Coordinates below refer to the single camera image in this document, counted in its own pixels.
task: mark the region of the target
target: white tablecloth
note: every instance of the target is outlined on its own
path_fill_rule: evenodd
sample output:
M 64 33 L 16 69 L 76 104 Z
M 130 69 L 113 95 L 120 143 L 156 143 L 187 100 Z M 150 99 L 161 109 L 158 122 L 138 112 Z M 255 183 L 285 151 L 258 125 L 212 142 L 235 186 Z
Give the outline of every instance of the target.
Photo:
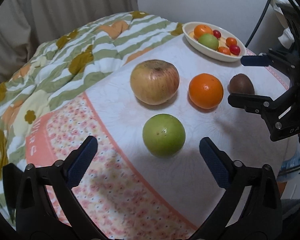
M 130 88 L 131 71 L 136 64 L 149 59 L 171 62 L 180 75 L 176 96 L 163 105 L 140 103 Z M 203 111 L 189 103 L 189 82 L 200 73 L 216 76 L 223 85 L 223 100 L 213 111 Z M 194 50 L 183 35 L 136 58 L 86 91 L 96 113 L 133 167 L 166 202 L 196 226 L 209 216 L 224 193 L 200 156 L 201 138 L 210 137 L 232 160 L 241 160 L 246 166 L 262 167 L 268 163 L 275 174 L 285 156 L 295 152 L 295 137 L 272 142 L 260 115 L 246 113 L 228 104 L 227 86 L 238 73 L 251 79 L 258 95 L 276 99 L 286 91 L 268 69 L 244 67 L 239 61 L 213 60 Z M 170 159 L 152 156 L 142 140 L 143 125 L 160 113 L 177 117 L 186 130 L 183 148 Z M 231 223 L 239 217 L 247 194 L 248 190 Z

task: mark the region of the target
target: floral blanket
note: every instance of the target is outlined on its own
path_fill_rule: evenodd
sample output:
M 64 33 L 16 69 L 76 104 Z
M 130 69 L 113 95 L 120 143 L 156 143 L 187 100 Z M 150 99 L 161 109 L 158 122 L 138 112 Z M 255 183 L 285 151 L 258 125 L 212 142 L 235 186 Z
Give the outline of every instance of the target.
M 8 213 L 2 167 L 24 170 L 25 138 L 40 116 L 64 106 L 127 62 L 182 33 L 180 23 L 134 11 L 104 17 L 40 45 L 13 77 L 0 84 L 0 211 Z

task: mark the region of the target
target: blue gripper pad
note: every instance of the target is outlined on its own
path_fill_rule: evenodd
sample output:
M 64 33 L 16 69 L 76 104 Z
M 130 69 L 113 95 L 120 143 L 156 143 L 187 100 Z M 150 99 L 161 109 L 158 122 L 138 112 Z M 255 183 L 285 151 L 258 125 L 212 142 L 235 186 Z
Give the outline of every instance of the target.
M 240 60 L 244 66 L 264 66 L 268 67 L 273 62 L 268 56 L 243 56 Z
M 232 160 L 225 152 L 220 151 L 209 137 L 200 141 L 199 150 L 218 186 L 227 189 L 233 173 Z
M 66 169 L 66 185 L 69 189 L 79 185 L 97 150 L 97 139 L 93 136 L 88 136 L 80 147 L 72 151 L 66 158 L 64 168 Z

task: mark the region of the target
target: curtain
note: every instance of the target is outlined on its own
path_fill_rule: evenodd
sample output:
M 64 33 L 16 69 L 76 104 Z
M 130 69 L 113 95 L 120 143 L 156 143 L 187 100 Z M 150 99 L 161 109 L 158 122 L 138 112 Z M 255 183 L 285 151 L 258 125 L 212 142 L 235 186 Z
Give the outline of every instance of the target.
M 5 0 L 0 6 L 0 82 L 22 67 L 39 44 L 137 9 L 137 0 Z

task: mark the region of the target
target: white bowl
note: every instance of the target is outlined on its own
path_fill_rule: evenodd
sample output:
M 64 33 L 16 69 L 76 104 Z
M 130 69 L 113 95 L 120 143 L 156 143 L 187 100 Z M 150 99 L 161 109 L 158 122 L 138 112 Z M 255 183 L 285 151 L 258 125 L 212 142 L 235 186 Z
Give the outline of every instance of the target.
M 200 44 L 199 42 L 197 42 L 195 39 L 191 38 L 189 36 L 189 34 L 191 32 L 193 32 L 194 28 L 199 25 L 199 24 L 204 24 L 209 26 L 212 30 L 218 30 L 221 33 L 221 37 L 223 38 L 228 38 L 228 37 L 233 37 L 237 40 L 237 45 L 240 47 L 240 54 L 239 56 L 230 56 L 230 55 L 226 55 L 220 52 L 217 52 L 216 50 L 210 49 L 202 44 Z M 243 45 L 243 43 L 233 34 L 231 34 L 230 32 L 215 26 L 213 24 L 209 24 L 209 23 L 203 23 L 203 22 L 189 22 L 183 25 L 182 27 L 183 33 L 186 36 L 186 39 L 188 40 L 188 42 L 191 44 L 192 47 L 194 47 L 196 50 L 200 51 L 201 53 L 203 53 L 204 55 L 207 55 L 208 57 L 212 57 L 214 59 L 220 60 L 220 61 L 224 61 L 224 62 L 235 62 L 237 60 L 240 60 L 241 57 L 243 55 L 247 54 L 247 50 L 246 47 Z

